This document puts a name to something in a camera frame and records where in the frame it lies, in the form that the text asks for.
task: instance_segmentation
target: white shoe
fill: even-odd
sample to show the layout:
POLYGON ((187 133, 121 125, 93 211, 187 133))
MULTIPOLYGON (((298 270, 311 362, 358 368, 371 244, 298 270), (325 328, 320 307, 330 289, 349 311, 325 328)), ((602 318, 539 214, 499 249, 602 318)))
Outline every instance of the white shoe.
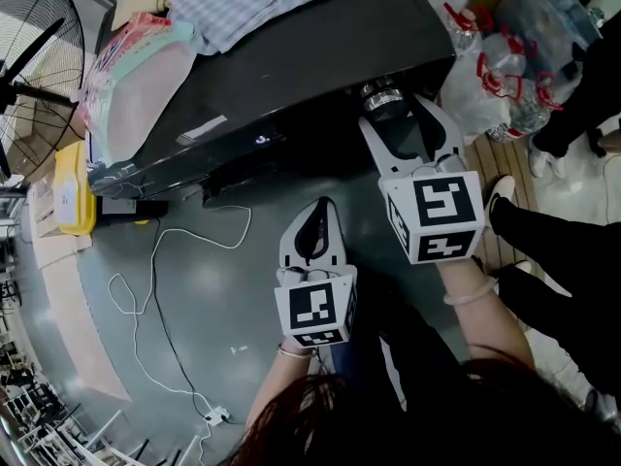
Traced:
POLYGON ((565 170, 565 157, 555 157, 552 154, 549 155, 550 165, 552 166, 552 172, 561 180, 567 177, 567 171, 565 170))
POLYGON ((492 189, 492 195, 487 201, 487 205, 485 206, 485 226, 492 227, 492 224, 489 220, 489 214, 492 210, 492 206, 494 205, 494 201, 500 197, 505 197, 509 200, 513 198, 513 193, 515 192, 515 179, 513 176, 503 176, 500 178, 494 188, 492 189))
POLYGON ((529 275, 533 272, 533 264, 531 264, 528 260, 521 260, 513 264, 513 267, 516 267, 520 271, 524 271, 524 273, 528 273, 529 275))
POLYGON ((531 144, 531 150, 528 154, 528 165, 531 166, 531 173, 533 173, 535 178, 543 178, 543 171, 545 171, 548 156, 551 156, 548 152, 541 151, 531 144))

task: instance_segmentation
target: power strip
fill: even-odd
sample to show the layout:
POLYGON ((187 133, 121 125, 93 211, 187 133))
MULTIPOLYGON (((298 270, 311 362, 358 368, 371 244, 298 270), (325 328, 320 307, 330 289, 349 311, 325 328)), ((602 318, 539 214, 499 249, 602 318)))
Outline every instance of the power strip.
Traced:
POLYGON ((207 423, 209 423, 210 426, 217 426, 224 419, 228 419, 229 417, 231 417, 229 412, 220 406, 216 407, 213 411, 205 416, 207 423))

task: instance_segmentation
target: wooden floor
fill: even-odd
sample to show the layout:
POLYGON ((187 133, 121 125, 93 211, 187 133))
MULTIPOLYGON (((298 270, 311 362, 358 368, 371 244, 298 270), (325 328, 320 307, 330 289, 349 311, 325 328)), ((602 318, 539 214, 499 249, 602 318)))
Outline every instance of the wooden floor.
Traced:
MULTIPOLYGON (((499 177, 512 175, 515 178, 513 203, 523 209, 538 210, 524 141, 499 144, 481 135, 472 145, 466 147, 466 156, 469 169, 480 175, 485 203, 499 177)), ((514 249, 491 229, 485 230, 474 254, 483 261, 488 273, 526 258, 521 251, 514 249)), ((533 262, 533 266, 533 272, 542 278, 539 265, 533 262)))

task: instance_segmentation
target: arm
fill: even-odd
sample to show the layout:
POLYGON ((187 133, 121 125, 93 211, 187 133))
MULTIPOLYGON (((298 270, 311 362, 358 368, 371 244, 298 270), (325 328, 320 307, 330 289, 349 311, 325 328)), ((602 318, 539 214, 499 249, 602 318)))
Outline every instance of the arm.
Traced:
MULTIPOLYGON (((287 339, 282 342, 282 349, 300 355, 311 355, 311 350, 298 349, 287 339)), ((245 421, 246 430, 252 426, 252 423, 274 397, 279 395, 291 383, 308 374, 310 364, 310 357, 307 359, 299 359, 298 357, 292 357, 291 355, 277 352, 272 368, 270 368, 268 376, 261 384, 259 393, 257 393, 254 398, 254 402, 248 413, 248 418, 245 421)))
MULTIPOLYGON (((438 270, 446 293, 452 298, 471 295, 487 282, 471 259, 439 262, 438 270)), ((535 367, 522 329, 494 290, 468 304, 455 306, 455 313, 473 358, 504 359, 505 353, 535 367)))

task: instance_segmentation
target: yellow container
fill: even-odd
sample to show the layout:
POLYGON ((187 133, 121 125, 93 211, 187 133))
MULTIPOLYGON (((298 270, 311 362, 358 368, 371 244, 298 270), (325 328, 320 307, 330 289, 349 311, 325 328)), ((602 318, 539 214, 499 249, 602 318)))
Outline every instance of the yellow container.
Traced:
POLYGON ((54 216, 68 235, 88 235, 95 227, 97 198, 86 174, 86 143, 76 142, 56 153, 54 216))

